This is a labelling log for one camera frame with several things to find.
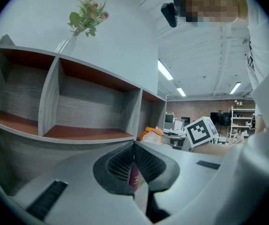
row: glass vase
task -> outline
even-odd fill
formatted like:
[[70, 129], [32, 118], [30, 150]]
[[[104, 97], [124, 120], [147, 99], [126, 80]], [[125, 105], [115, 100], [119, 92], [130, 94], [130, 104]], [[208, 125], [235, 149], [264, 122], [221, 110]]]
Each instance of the glass vase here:
[[55, 53], [71, 56], [76, 47], [77, 37], [72, 34], [68, 38], [61, 41], [55, 50]]

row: brown wall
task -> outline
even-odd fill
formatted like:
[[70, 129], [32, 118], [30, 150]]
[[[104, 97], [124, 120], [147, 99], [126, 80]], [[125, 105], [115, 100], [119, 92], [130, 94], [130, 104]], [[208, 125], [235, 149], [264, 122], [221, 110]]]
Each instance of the brown wall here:
[[[251, 100], [242, 100], [243, 108], [255, 108], [255, 102]], [[218, 110], [227, 113], [231, 106], [234, 106], [234, 100], [215, 100], [215, 101], [184, 101], [184, 102], [168, 102], [167, 112], [174, 113], [175, 118], [188, 117], [191, 122], [201, 117], [210, 117], [210, 113], [217, 113]], [[243, 113], [243, 115], [251, 116], [252, 113]], [[236, 120], [236, 124], [243, 125], [245, 121]], [[226, 136], [227, 127], [221, 130], [221, 136]]]

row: orange object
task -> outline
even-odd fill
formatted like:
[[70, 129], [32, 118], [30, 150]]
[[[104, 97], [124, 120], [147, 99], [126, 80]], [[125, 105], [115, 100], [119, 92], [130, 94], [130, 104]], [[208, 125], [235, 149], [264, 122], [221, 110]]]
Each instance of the orange object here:
[[143, 137], [150, 132], [155, 132], [157, 135], [163, 137], [163, 131], [159, 127], [157, 127], [157, 129], [153, 127], [146, 127], [145, 130], [139, 135], [139, 140], [142, 141]]

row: ceiling light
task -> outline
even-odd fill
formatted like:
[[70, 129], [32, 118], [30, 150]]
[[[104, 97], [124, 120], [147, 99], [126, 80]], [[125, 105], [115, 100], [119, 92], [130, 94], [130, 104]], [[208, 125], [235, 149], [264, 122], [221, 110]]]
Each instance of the ceiling light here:
[[161, 71], [161, 73], [168, 79], [173, 80], [174, 78], [169, 73], [169, 71], [163, 66], [163, 64], [158, 60], [158, 70]]
[[234, 94], [234, 92], [238, 89], [238, 87], [241, 85], [241, 82], [237, 82], [237, 84], [234, 86], [230, 94]]
[[186, 97], [186, 94], [183, 92], [182, 88], [177, 88], [177, 90], [181, 94], [181, 96]]

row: white ceiling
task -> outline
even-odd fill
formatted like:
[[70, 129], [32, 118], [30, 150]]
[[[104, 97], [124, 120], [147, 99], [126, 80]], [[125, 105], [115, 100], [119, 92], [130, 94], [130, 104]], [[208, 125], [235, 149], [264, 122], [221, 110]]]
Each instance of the white ceiling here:
[[[243, 45], [249, 31], [243, 22], [207, 28], [184, 22], [171, 28], [161, 6], [173, 0], [133, 1], [156, 22], [159, 59], [174, 77], [168, 81], [159, 73], [158, 89], [169, 100], [239, 98], [250, 91], [245, 56], [248, 46]], [[242, 84], [229, 95], [236, 82]], [[182, 98], [176, 88], [182, 88], [187, 97]]]

